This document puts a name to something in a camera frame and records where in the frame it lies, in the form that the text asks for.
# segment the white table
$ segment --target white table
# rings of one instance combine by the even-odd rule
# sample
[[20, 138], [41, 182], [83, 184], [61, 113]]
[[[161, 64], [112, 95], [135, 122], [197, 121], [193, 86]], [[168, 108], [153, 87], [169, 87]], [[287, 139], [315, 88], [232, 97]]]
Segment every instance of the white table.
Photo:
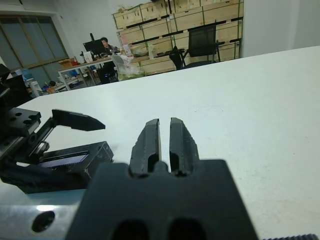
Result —
[[[104, 64], [104, 63], [107, 63], [107, 62], [112, 62], [112, 60], [111, 60], [110, 57], [101, 58], [101, 59], [98, 59], [98, 60], [96, 60], [96, 61], [92, 61], [92, 62], [88, 62], [88, 63], [83, 63], [83, 64], [76, 65], [76, 66], [72, 66], [72, 67], [62, 68], [62, 69], [58, 70], [57, 72], [58, 72], [59, 76], [61, 77], [61, 80], [63, 81], [66, 89], [67, 89], [68, 91], [70, 91], [71, 89], [70, 89], [70, 87], [69, 87], [69, 83], [67, 83], [65, 77], [63, 76], [63, 73], [70, 72], [70, 71], [72, 71], [72, 70], [79, 70], [79, 74], [80, 74], [82, 80], [83, 80], [84, 83], [87, 85], [87, 83], [86, 83], [86, 81], [85, 81], [85, 78], [84, 78], [84, 76], [83, 76], [83, 74], [82, 74], [82, 72], [81, 72], [81, 68], [90, 67], [90, 66], [96, 65], [96, 64]], [[90, 77], [91, 77], [91, 80], [92, 80], [94, 83], [96, 83], [95, 80], [94, 80], [94, 78], [92, 77], [91, 73], [90, 73], [89, 75], [90, 75]]]
[[[201, 159], [227, 160], [260, 239], [320, 236], [320, 46], [242, 58], [38, 97], [22, 108], [97, 118], [106, 130], [57, 127], [50, 150], [107, 141], [129, 163], [145, 123], [184, 121]], [[0, 204], [78, 204], [83, 190], [24, 195], [0, 185]]]

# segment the window frame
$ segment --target window frame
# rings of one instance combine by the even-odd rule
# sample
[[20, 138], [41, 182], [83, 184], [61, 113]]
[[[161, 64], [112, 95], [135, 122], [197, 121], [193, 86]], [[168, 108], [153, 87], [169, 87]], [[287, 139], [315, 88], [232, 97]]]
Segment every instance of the window frame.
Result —
[[[23, 64], [23, 61], [22, 61], [22, 59], [20, 58], [19, 53], [18, 53], [18, 52], [15, 50], [15, 48], [13, 47], [13, 44], [11, 43], [10, 38], [8, 37], [8, 35], [7, 35], [7, 33], [6, 33], [6, 30], [5, 30], [4, 26], [3, 26], [3, 23], [1, 22], [1, 19], [11, 19], [11, 18], [18, 20], [18, 23], [20, 24], [21, 29], [22, 29], [25, 37], [27, 38], [27, 40], [28, 40], [28, 42], [29, 42], [29, 44], [30, 44], [30, 46], [31, 46], [31, 48], [32, 48], [35, 56], [36, 56], [37, 59], [38, 59], [38, 62], [37, 62], [37, 63], [33, 63], [33, 64], [29, 64], [29, 65]], [[44, 39], [45, 39], [45, 42], [47, 43], [47, 45], [48, 45], [48, 47], [49, 47], [49, 49], [50, 49], [50, 51], [51, 51], [51, 53], [52, 53], [52, 56], [53, 56], [54, 58], [49, 59], [49, 60], [45, 60], [45, 61], [43, 61], [43, 60], [41, 59], [41, 56], [39, 55], [39, 52], [38, 52], [38, 50], [37, 50], [37, 48], [36, 48], [36, 45], [35, 45], [35, 43], [33, 42], [31, 36], [29, 35], [29, 33], [28, 33], [28, 31], [27, 31], [27, 28], [26, 28], [26, 26], [25, 26], [25, 24], [24, 24], [24, 22], [23, 22], [23, 19], [30, 19], [30, 20], [36, 19], [36, 23], [38, 24], [38, 26], [39, 26], [39, 28], [40, 28], [40, 30], [41, 30], [41, 32], [42, 32], [42, 35], [43, 35], [43, 37], [44, 37]], [[59, 43], [60, 43], [60, 45], [61, 45], [61, 47], [62, 47], [62, 49], [63, 49], [63, 52], [64, 52], [65, 56], [63, 56], [63, 57], [55, 57], [54, 52], [53, 52], [53, 50], [51, 49], [50, 44], [49, 44], [49, 42], [48, 42], [48, 39], [47, 39], [47, 37], [46, 37], [43, 29], [42, 29], [41, 26], [40, 26], [39, 19], [47, 19], [47, 20], [49, 20], [49, 22], [51, 23], [51, 25], [52, 25], [52, 27], [53, 27], [53, 30], [54, 30], [57, 38], [58, 38], [58, 41], [59, 41]], [[58, 34], [58, 31], [57, 31], [57, 29], [56, 29], [56, 26], [55, 26], [55, 24], [53, 23], [52, 18], [51, 18], [50, 16], [42, 16], [42, 15], [0, 15], [0, 30], [3, 32], [3, 35], [4, 35], [5, 39], [6, 39], [6, 41], [8, 42], [11, 50], [13, 51], [13, 53], [14, 53], [14, 55], [15, 55], [15, 57], [16, 57], [16, 59], [18, 60], [18, 62], [19, 62], [20, 65], [21, 65], [21, 67], [17, 67], [17, 68], [10, 69], [10, 72], [11, 72], [11, 73], [13, 73], [14, 71], [16, 71], [17, 69], [32, 69], [32, 68], [35, 68], [35, 67], [42, 66], [42, 68], [44, 69], [46, 75], [47, 75], [48, 78], [52, 81], [52, 79], [50, 78], [50, 76], [49, 76], [49, 74], [48, 74], [48, 72], [47, 72], [47, 70], [46, 70], [46, 68], [45, 68], [45, 65], [50, 64], [50, 63], [55, 63], [55, 62], [58, 62], [58, 61], [61, 61], [61, 60], [65, 60], [65, 59], [68, 59], [68, 58], [69, 58], [69, 57], [68, 57], [68, 54], [67, 54], [67, 51], [66, 51], [66, 49], [65, 49], [65, 46], [63, 45], [63, 43], [62, 43], [62, 41], [61, 41], [61, 38], [60, 38], [60, 36], [59, 36], [59, 34]]]

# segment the window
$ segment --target window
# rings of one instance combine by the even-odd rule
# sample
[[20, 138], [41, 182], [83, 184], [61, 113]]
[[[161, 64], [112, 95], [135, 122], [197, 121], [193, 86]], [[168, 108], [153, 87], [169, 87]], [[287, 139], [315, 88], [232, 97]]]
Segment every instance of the window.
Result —
[[0, 16], [0, 56], [14, 72], [29, 69], [43, 86], [57, 81], [58, 61], [68, 58], [50, 17]]

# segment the person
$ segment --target person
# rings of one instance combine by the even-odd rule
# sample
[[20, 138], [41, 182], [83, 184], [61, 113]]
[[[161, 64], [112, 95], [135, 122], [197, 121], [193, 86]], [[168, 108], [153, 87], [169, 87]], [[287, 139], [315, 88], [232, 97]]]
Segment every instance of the person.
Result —
[[106, 37], [102, 37], [101, 39], [101, 42], [105, 48], [105, 52], [108, 54], [108, 55], [112, 55], [113, 53], [119, 53], [119, 50], [116, 46], [112, 46], [108, 43], [108, 38]]

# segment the wall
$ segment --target wall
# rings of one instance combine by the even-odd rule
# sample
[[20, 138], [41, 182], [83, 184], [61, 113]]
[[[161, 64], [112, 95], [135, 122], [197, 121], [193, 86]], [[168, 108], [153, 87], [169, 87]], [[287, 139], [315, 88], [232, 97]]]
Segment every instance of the wall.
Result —
[[296, 34], [292, 48], [306, 48], [320, 45], [320, 1], [299, 1]]
[[50, 16], [68, 56], [72, 57], [74, 53], [65, 34], [67, 30], [60, 21], [60, 15], [54, 1], [23, 0], [22, 2], [23, 5], [20, 4], [19, 0], [0, 0], [0, 14]]
[[320, 45], [319, 0], [244, 0], [242, 57]]
[[244, 1], [243, 57], [290, 49], [288, 39], [294, 1]]
[[85, 51], [83, 43], [107, 37], [109, 44], [120, 46], [117, 28], [112, 14], [117, 12], [119, 5], [136, 6], [149, 0], [55, 0], [60, 13], [61, 24], [66, 29], [73, 56], [82, 62], [81, 51]]

